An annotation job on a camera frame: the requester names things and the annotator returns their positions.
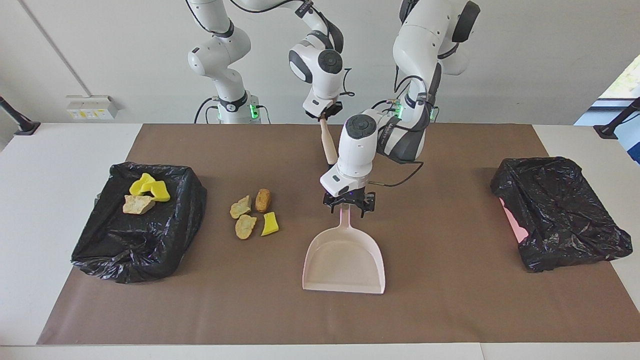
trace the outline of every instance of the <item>white wall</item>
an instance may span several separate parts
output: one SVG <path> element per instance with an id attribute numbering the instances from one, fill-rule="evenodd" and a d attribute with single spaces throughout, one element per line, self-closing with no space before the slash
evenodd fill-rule
<path id="1" fill-rule="evenodd" d="M 119 122 L 189 122 L 214 93 L 186 54 L 207 38 L 183 0 L 25 0 L 95 95 L 123 109 Z M 465 44 L 470 68 L 442 81 L 439 121 L 573 124 L 640 53 L 638 0 L 477 0 L 482 13 Z M 0 92 L 32 119 L 70 121 L 65 95 L 81 87 L 19 5 L 2 0 Z M 391 96 L 400 0 L 317 0 L 344 32 L 353 67 L 335 121 Z M 226 2 L 252 52 L 232 66 L 275 122 L 310 122 L 308 85 L 287 64 L 308 29 L 289 10 L 249 15 Z"/>

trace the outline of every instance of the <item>brown paper sheet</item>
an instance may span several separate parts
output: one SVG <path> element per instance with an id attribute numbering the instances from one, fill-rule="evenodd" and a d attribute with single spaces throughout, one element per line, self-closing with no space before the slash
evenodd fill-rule
<path id="1" fill-rule="evenodd" d="M 338 139 L 340 127 L 332 127 Z M 324 344 L 640 341 L 640 315 L 609 263 L 528 273 L 489 183 L 503 158 L 546 156 L 531 126 L 434 124 L 426 165 L 377 188 L 356 228 L 385 262 L 384 295 L 304 291 L 322 205 L 319 126 L 144 125 L 128 160 L 193 167 L 205 220 L 174 276 L 122 285 L 71 271 L 39 344 Z M 377 158 L 387 183 L 413 170 Z M 280 232 L 234 235 L 229 206 L 273 194 Z"/>

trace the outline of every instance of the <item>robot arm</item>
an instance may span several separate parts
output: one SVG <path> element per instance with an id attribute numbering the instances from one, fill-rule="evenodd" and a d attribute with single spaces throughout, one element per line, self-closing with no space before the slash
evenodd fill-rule
<path id="1" fill-rule="evenodd" d="M 291 70 L 312 85 L 303 103 L 311 117 L 328 118 L 342 109 L 337 101 L 344 77 L 340 52 L 344 39 L 340 30 L 313 7 L 309 0 L 231 0 L 240 9 L 262 13 L 282 7 L 294 10 L 311 33 L 289 51 Z M 191 68 L 214 80 L 220 98 L 220 116 L 225 123 L 256 121 L 257 98 L 249 94 L 240 74 L 228 66 L 251 50 L 247 34 L 229 20 L 223 0 L 187 0 L 199 25 L 213 37 L 189 53 Z"/>
<path id="2" fill-rule="evenodd" d="M 444 60 L 468 38 L 478 13 L 471 1 L 404 0 L 394 59 L 398 70 L 408 75 L 396 91 L 405 81 L 411 82 L 406 108 L 398 116 L 369 109 L 347 120 L 340 136 L 338 162 L 320 178 L 328 193 L 325 204 L 355 204 L 363 215 L 372 211 L 374 193 L 365 194 L 364 187 L 376 152 L 400 164 L 421 163 L 416 159 L 424 146 L 440 77 L 442 73 L 460 73 L 466 67 L 464 61 Z M 452 68 L 445 69 L 447 64 Z"/>
<path id="3" fill-rule="evenodd" d="M 289 65 L 302 81 L 311 84 L 303 103 L 307 115 L 327 119 L 342 109 L 340 86 L 345 76 L 342 66 L 344 37 L 340 29 L 319 12 L 311 0 L 230 0 L 246 12 L 261 13 L 288 8 L 312 30 L 289 51 Z"/>
<path id="4" fill-rule="evenodd" d="M 254 111 L 258 98 L 244 89 L 242 76 L 228 66 L 251 50 L 249 36 L 234 26 L 223 0 L 187 0 L 196 22 L 213 36 L 189 53 L 189 65 L 196 74 L 214 81 L 225 124 L 259 122 Z"/>

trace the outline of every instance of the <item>wall socket panel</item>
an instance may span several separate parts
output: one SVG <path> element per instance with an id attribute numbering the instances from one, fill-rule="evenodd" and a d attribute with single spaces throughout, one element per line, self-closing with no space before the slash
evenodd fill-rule
<path id="1" fill-rule="evenodd" d="M 114 120 L 118 108 L 108 97 L 78 98 L 67 106 L 67 113 L 74 120 Z"/>

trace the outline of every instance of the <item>dustpan handle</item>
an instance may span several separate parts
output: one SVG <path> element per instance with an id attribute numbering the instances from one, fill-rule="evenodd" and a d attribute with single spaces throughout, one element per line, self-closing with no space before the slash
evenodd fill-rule
<path id="1" fill-rule="evenodd" d="M 340 227 L 351 227 L 351 205 L 340 205 Z"/>

